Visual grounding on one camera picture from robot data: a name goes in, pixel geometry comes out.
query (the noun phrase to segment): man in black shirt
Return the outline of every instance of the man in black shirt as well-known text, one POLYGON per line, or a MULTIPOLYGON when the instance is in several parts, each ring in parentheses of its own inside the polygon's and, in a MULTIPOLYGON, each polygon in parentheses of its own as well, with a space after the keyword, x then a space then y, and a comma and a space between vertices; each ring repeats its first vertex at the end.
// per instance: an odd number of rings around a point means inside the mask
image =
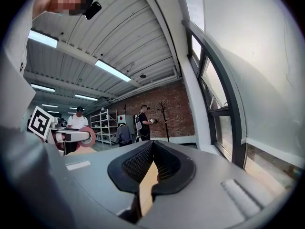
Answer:
POLYGON ((141 111, 139 112, 139 120, 142 124, 142 129, 140 130, 140 136, 142 141, 147 141, 151 139, 151 131, 149 125, 152 125, 151 122, 147 120, 145 112, 147 111, 147 105, 142 105, 141 111))

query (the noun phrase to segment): window pane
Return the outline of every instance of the window pane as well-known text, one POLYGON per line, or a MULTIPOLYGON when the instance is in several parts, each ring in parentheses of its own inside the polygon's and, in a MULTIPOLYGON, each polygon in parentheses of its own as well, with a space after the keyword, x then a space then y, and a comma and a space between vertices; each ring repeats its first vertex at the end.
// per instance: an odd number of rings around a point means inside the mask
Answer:
POLYGON ((190 19, 204 31, 203 0, 186 0, 190 19))
POLYGON ((291 189, 303 170, 247 144, 245 171, 258 179, 274 196, 291 189))
POLYGON ((220 107, 225 107, 228 105, 227 99, 224 94, 224 89, 220 83, 218 75, 211 63, 208 59, 207 66, 202 76, 203 81, 207 84, 214 97, 216 98, 220 107))
POLYGON ((217 137, 217 141, 225 148, 225 150, 232 155, 233 139, 231 118, 229 116, 220 116, 221 136, 217 137))
POLYGON ((200 60, 201 46, 200 46, 199 42, 193 36, 192 36, 192 45, 193 45, 193 50, 194 50, 196 56, 200 60))

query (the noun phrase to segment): black shirt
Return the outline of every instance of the black shirt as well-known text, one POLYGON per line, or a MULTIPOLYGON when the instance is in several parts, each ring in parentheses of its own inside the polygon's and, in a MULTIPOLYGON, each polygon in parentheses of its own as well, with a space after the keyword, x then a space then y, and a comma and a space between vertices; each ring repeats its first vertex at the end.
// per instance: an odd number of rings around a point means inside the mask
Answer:
POLYGON ((140 130, 141 135, 148 135, 150 133, 149 125, 143 124, 143 121, 147 121, 146 114, 143 112, 139 112, 139 120, 142 124, 142 129, 140 130))

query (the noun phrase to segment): white sleeve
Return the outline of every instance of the white sleeve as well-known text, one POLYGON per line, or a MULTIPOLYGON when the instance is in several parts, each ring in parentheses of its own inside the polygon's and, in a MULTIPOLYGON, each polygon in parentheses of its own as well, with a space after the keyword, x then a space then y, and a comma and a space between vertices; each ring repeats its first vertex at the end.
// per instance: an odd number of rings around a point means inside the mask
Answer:
POLYGON ((68 125, 72 125, 72 117, 71 116, 68 119, 68 125))

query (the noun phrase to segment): pants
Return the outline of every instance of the pants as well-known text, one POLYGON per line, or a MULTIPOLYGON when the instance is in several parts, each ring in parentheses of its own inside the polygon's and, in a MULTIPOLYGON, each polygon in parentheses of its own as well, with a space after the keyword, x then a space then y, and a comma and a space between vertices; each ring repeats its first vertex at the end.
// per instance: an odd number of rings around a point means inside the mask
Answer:
POLYGON ((132 140, 129 141, 129 142, 127 142, 127 143, 119 143, 119 146, 120 146, 120 147, 124 147, 124 146, 127 146, 127 145, 129 145, 129 144, 132 144, 132 140))
POLYGON ((149 133, 147 136, 142 136, 141 135, 141 140, 142 141, 149 141, 151 139, 151 134, 149 133))
POLYGON ((66 145, 66 155, 67 155, 68 153, 74 152, 76 150, 77 142, 65 143, 65 145, 66 145))

